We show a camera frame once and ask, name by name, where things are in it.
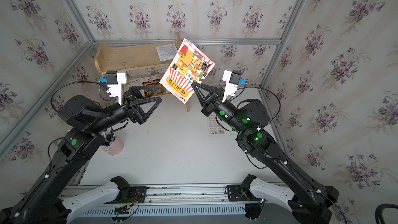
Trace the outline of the colourful cartoon seed packet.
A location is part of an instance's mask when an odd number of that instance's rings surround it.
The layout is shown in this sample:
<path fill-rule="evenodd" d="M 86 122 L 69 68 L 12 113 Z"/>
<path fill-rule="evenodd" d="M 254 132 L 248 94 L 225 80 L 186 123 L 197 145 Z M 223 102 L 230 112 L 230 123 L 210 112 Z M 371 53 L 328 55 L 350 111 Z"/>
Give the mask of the colourful cartoon seed packet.
<path fill-rule="evenodd" d="M 192 84 L 201 84 L 215 65 L 197 46 L 184 39 L 160 84 L 186 104 L 194 94 Z"/>

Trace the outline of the pink white seed packet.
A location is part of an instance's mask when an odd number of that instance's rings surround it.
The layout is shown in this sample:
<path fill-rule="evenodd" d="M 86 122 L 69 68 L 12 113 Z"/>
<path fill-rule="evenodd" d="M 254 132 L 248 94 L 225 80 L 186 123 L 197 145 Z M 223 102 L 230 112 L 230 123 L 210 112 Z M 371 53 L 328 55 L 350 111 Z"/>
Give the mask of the pink white seed packet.
<path fill-rule="evenodd" d="M 211 114 L 208 117 L 208 133 L 210 137 L 219 137 L 226 134 L 225 129 L 217 124 L 215 114 Z"/>

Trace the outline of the white printed seed packet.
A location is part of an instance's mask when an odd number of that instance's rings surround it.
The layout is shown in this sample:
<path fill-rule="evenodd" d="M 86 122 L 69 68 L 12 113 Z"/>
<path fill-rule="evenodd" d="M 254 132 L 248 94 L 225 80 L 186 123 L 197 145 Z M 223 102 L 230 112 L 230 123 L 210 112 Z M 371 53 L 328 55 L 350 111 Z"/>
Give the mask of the white printed seed packet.
<path fill-rule="evenodd" d="M 161 62 L 173 60 L 178 50 L 175 44 L 168 44 L 156 47 L 158 57 Z"/>

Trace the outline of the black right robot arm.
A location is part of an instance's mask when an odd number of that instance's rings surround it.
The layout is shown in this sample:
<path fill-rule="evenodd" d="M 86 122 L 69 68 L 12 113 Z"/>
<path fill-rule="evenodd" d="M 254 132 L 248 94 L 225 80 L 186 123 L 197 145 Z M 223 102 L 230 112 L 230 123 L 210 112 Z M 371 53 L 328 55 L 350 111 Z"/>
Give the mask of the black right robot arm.
<path fill-rule="evenodd" d="M 264 127 L 271 120 L 266 107 L 259 99 L 247 99 L 238 108 L 223 102 L 224 90 L 209 85 L 193 83 L 205 116 L 215 114 L 237 132 L 237 145 L 248 156 L 263 163 L 285 184 L 285 187 L 267 183 L 248 175 L 241 183 L 242 194 L 247 199 L 264 199 L 288 210 L 301 224 L 328 224 L 332 217 L 329 209 L 339 198 L 339 191 L 325 186 L 302 170 L 282 150 Z"/>

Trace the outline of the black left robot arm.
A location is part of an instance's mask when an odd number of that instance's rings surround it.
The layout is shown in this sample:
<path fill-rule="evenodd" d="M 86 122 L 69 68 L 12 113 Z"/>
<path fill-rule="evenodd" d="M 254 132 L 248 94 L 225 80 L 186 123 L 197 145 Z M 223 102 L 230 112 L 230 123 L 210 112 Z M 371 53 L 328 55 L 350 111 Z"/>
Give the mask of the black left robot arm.
<path fill-rule="evenodd" d="M 31 190 L 15 206 L 1 210 L 2 224 L 68 224 L 79 214 L 102 203 L 114 201 L 129 187 L 127 181 L 113 178 L 105 190 L 84 194 L 86 202 L 61 200 L 60 194 L 73 176 L 105 142 L 103 132 L 114 125 L 130 120 L 145 123 L 162 103 L 155 97 L 155 88 L 134 86 L 121 103 L 102 108 L 83 95 L 69 99 L 59 111 L 59 117 L 72 127 L 62 138 Z"/>

